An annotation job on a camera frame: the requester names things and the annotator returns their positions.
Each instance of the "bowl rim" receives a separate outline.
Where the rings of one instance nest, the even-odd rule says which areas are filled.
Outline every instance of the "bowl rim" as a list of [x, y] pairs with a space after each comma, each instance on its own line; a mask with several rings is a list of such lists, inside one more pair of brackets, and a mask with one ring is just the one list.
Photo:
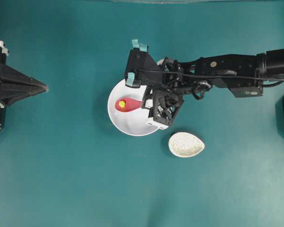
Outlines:
[[110, 121], [113, 123], [113, 125], [114, 125], [118, 130], [120, 130], [121, 132], [123, 132], [123, 133], [125, 133], [125, 134], [127, 134], [127, 135], [129, 135], [129, 136], [147, 136], [147, 135], [150, 135], [150, 134], [156, 132], [156, 131], [159, 129], [158, 127], [157, 127], [154, 131], [151, 131], [151, 132], [149, 132], [149, 133], [141, 134], [141, 135], [134, 135], [134, 134], [130, 134], [130, 133], [125, 132], [124, 130], [120, 129], [120, 128], [113, 122], [112, 116], [111, 116], [111, 114], [110, 114], [110, 112], [109, 112], [109, 100], [110, 100], [111, 94], [113, 93], [114, 89], [115, 89], [120, 83], [122, 83], [123, 81], [125, 81], [125, 79], [119, 81], [119, 82], [114, 86], [114, 88], [113, 88], [113, 89], [111, 90], [111, 92], [109, 93], [109, 97], [108, 97], [108, 99], [107, 99], [107, 112], [108, 112], [108, 116], [109, 116]]

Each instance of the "black pointed object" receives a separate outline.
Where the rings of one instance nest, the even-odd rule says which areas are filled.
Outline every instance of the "black pointed object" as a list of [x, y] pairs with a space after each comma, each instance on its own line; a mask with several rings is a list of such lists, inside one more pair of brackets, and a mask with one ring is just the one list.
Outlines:
[[0, 63], [0, 102], [10, 106], [16, 101], [47, 92], [48, 87], [40, 81]]

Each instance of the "metal screw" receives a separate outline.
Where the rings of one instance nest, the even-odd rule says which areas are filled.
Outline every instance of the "metal screw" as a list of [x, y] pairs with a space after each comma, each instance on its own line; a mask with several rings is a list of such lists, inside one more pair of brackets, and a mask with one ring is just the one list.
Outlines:
[[212, 63], [210, 63], [210, 67], [214, 68], [217, 66], [217, 62], [216, 61], [213, 61]]

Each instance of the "yellow dot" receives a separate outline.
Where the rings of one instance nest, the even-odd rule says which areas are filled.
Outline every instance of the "yellow dot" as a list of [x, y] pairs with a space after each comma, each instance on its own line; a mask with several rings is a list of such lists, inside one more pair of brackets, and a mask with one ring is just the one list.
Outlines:
[[119, 107], [125, 108], [125, 102], [124, 102], [124, 101], [120, 101], [120, 102], [119, 102]]

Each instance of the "white bowl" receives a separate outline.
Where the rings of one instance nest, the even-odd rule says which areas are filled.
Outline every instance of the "white bowl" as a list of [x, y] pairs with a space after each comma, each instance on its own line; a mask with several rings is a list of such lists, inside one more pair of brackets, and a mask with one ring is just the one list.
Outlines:
[[107, 111], [114, 126], [121, 132], [131, 136], [146, 136], [158, 130], [154, 125], [147, 125], [149, 110], [136, 109], [130, 112], [120, 112], [115, 108], [115, 102], [119, 98], [133, 98], [142, 100], [146, 86], [140, 88], [130, 88], [125, 86], [125, 79], [121, 80], [111, 91]]
[[169, 139], [170, 151], [178, 157], [192, 157], [204, 150], [205, 144], [195, 135], [177, 132]]

